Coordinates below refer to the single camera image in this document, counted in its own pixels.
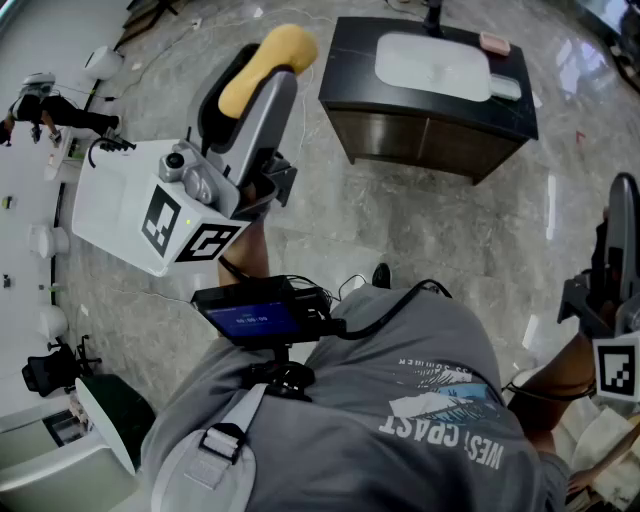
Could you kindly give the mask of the person's left forearm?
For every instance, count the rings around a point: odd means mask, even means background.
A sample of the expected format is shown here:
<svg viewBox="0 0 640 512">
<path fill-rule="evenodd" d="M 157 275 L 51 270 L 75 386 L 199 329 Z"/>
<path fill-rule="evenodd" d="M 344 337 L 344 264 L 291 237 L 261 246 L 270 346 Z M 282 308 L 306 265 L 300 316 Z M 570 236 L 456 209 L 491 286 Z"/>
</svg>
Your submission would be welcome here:
<svg viewBox="0 0 640 512">
<path fill-rule="evenodd" d="M 223 265 L 224 261 L 248 277 L 270 276 L 263 219 L 249 225 L 218 259 L 219 285 L 239 283 L 240 279 Z"/>
</svg>

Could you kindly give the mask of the person's gray t-shirt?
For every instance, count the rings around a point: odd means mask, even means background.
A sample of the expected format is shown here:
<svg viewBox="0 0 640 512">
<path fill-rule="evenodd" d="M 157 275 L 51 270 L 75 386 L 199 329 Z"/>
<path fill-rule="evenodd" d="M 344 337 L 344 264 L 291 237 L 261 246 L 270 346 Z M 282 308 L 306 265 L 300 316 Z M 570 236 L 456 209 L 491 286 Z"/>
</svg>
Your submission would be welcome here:
<svg viewBox="0 0 640 512">
<path fill-rule="evenodd" d="M 267 396 L 247 442 L 247 512 L 562 512 L 569 478 L 500 393 L 463 304 L 422 291 L 376 334 L 327 337 L 306 399 Z"/>
</svg>

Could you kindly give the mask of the white soap tray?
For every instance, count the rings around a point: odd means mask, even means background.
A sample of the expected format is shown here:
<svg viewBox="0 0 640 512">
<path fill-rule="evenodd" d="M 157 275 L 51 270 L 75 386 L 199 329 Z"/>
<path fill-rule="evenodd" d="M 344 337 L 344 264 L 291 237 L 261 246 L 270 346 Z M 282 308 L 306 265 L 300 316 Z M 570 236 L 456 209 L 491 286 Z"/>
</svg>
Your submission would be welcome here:
<svg viewBox="0 0 640 512">
<path fill-rule="evenodd" d="M 519 101 L 522 96 L 521 86 L 515 79 L 492 74 L 490 77 L 490 92 L 492 97 L 508 101 Z"/>
</svg>

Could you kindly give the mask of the black vanity cabinet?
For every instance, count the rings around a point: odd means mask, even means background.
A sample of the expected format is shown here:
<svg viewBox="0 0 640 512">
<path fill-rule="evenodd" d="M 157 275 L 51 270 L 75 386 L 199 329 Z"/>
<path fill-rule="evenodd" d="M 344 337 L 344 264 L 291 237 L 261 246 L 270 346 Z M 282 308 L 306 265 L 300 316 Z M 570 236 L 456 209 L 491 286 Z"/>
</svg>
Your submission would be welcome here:
<svg viewBox="0 0 640 512">
<path fill-rule="evenodd" d="M 393 18 L 340 17 L 319 101 L 350 162 L 369 159 L 465 176 L 480 183 L 527 142 L 539 137 L 523 51 L 484 51 L 479 34 L 443 27 L 443 39 L 485 54 L 490 73 L 515 79 L 519 101 L 473 102 L 394 87 L 375 73 L 378 39 L 386 33 L 427 36 L 422 24 Z"/>
</svg>

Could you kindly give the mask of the pink slatted dish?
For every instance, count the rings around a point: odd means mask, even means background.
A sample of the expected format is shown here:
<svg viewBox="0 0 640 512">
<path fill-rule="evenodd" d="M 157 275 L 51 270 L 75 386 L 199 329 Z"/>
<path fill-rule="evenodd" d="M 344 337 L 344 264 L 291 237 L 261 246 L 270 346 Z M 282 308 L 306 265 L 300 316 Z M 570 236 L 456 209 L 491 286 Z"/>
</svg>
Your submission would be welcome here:
<svg viewBox="0 0 640 512">
<path fill-rule="evenodd" d="M 511 52 L 511 45 L 507 39 L 486 31 L 480 33 L 479 43 L 484 51 L 493 54 L 508 56 Z"/>
</svg>

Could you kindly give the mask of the white oval panel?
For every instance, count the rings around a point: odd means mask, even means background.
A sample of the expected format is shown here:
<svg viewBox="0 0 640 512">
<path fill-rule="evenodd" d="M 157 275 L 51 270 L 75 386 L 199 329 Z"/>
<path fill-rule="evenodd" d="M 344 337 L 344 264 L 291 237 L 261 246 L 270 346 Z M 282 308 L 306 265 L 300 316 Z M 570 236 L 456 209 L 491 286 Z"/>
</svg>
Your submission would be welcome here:
<svg viewBox="0 0 640 512">
<path fill-rule="evenodd" d="M 124 469 L 137 472 L 140 443 L 131 414 L 133 389 L 116 375 L 75 379 L 80 405 Z"/>
</svg>

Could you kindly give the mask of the white stool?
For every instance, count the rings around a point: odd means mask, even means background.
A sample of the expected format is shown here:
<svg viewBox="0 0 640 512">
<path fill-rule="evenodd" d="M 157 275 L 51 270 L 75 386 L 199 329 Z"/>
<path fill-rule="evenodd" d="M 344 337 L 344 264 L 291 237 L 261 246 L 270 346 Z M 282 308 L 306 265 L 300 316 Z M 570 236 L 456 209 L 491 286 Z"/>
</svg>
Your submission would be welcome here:
<svg viewBox="0 0 640 512">
<path fill-rule="evenodd" d="M 68 329 L 64 311 L 56 305 L 42 305 L 38 312 L 37 332 L 48 340 L 62 336 Z"/>
<path fill-rule="evenodd" d="M 41 224 L 29 226 L 27 243 L 29 250 L 43 259 L 66 254 L 70 248 L 69 236 L 62 227 L 51 228 Z"/>
</svg>

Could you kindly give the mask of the black chest mount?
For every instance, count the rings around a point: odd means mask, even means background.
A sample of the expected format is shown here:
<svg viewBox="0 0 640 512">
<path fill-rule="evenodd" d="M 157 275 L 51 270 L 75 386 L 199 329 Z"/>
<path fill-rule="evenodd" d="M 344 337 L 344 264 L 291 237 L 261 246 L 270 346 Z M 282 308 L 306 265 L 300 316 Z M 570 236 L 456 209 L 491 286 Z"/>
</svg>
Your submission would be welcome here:
<svg viewBox="0 0 640 512">
<path fill-rule="evenodd" d="M 291 344 L 274 347 L 271 360 L 251 364 L 243 373 L 242 387 L 251 389 L 257 384 L 265 384 L 267 395 L 311 402 L 305 390 L 315 383 L 315 373 L 305 364 L 290 359 L 291 347 Z"/>
</svg>

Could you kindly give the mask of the black office chair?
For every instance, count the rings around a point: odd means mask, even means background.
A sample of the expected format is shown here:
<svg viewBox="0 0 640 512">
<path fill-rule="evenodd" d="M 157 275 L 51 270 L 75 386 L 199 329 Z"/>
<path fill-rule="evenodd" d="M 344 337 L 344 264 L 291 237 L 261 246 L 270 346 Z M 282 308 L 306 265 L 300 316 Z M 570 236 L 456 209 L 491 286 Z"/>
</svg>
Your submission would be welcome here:
<svg viewBox="0 0 640 512">
<path fill-rule="evenodd" d="M 21 374 L 27 389 L 46 398 L 62 389 L 66 394 L 75 390 L 75 381 L 94 374 L 93 365 L 102 363 L 99 357 L 90 358 L 86 352 L 89 335 L 83 335 L 73 349 L 68 343 L 48 343 L 50 353 L 46 356 L 31 356 Z"/>
</svg>

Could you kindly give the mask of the white storage box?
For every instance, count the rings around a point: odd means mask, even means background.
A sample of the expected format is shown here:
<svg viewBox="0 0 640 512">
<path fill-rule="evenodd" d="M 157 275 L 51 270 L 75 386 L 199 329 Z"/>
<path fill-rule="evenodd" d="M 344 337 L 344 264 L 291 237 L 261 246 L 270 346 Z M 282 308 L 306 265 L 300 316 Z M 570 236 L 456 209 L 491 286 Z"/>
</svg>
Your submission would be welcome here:
<svg viewBox="0 0 640 512">
<path fill-rule="evenodd" d="M 69 410 L 0 417 L 0 509 L 112 512 L 138 489 L 142 437 L 87 431 Z"/>
</svg>

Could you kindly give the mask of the white crumpled sheet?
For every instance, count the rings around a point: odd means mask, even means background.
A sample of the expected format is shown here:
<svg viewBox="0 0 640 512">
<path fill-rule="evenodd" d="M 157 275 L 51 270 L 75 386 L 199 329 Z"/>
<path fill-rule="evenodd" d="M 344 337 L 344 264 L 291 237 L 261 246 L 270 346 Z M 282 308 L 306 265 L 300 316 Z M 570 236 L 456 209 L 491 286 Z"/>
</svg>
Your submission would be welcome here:
<svg viewBox="0 0 640 512">
<path fill-rule="evenodd" d="M 570 499 L 591 490 L 622 512 L 640 510 L 640 413 L 624 418 L 587 396 L 514 397 L 525 402 L 524 430 L 550 434 L 554 453 L 568 464 Z"/>
</svg>

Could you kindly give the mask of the white sink cabinet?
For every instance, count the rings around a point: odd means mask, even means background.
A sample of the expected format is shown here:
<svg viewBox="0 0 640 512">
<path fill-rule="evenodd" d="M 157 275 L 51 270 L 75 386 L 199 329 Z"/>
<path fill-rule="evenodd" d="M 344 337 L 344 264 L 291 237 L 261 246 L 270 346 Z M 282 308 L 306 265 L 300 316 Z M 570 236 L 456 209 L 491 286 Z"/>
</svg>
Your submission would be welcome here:
<svg viewBox="0 0 640 512">
<path fill-rule="evenodd" d="M 205 273 L 215 262 L 162 264 L 141 234 L 141 217 L 148 205 L 146 195 L 151 172 L 167 141 L 137 143 L 135 150 L 106 152 L 94 148 L 87 157 L 78 182 L 72 215 L 75 235 L 150 275 Z"/>
</svg>

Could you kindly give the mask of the black chest-mounted screen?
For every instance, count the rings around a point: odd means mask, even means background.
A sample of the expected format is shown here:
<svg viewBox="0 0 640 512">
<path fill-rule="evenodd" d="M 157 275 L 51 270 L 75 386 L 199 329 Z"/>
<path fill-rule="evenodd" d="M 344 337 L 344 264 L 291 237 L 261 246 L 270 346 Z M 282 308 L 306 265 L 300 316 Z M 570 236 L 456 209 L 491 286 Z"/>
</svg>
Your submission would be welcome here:
<svg viewBox="0 0 640 512">
<path fill-rule="evenodd" d="M 192 304 L 223 337 L 247 350 L 315 342 L 346 331 L 346 321 L 331 316 L 322 288 L 296 288 L 285 276 L 198 290 Z"/>
</svg>

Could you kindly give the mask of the yellow sponge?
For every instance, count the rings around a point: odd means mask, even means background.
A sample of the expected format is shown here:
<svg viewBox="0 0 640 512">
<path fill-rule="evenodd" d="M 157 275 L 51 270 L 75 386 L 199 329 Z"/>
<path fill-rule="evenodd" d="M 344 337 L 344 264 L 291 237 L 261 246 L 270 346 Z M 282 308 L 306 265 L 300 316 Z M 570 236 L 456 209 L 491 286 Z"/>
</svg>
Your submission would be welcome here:
<svg viewBox="0 0 640 512">
<path fill-rule="evenodd" d="M 274 28 L 240 72 L 225 86 L 218 108 L 227 117 L 239 119 L 259 83 L 275 68 L 289 67 L 300 75 L 317 58 L 314 36 L 295 24 Z"/>
</svg>

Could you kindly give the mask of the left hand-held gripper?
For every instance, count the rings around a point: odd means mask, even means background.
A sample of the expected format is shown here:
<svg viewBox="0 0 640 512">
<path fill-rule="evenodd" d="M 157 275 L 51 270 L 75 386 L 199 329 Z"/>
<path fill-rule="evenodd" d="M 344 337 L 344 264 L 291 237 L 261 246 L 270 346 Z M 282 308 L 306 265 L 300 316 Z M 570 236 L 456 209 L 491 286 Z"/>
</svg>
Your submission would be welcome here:
<svg viewBox="0 0 640 512">
<path fill-rule="evenodd" d="M 276 70 L 255 92 L 260 78 L 244 82 L 237 76 L 258 48 L 247 44 L 218 63 L 192 99 L 192 142 L 203 154 L 225 152 L 225 175 L 187 141 L 167 141 L 159 153 L 141 234 L 162 264 L 214 262 L 262 217 L 242 213 L 242 187 L 254 174 L 253 183 L 269 180 L 275 186 L 272 201 L 288 201 L 297 169 L 273 156 L 297 94 L 297 78 L 292 71 Z"/>
</svg>

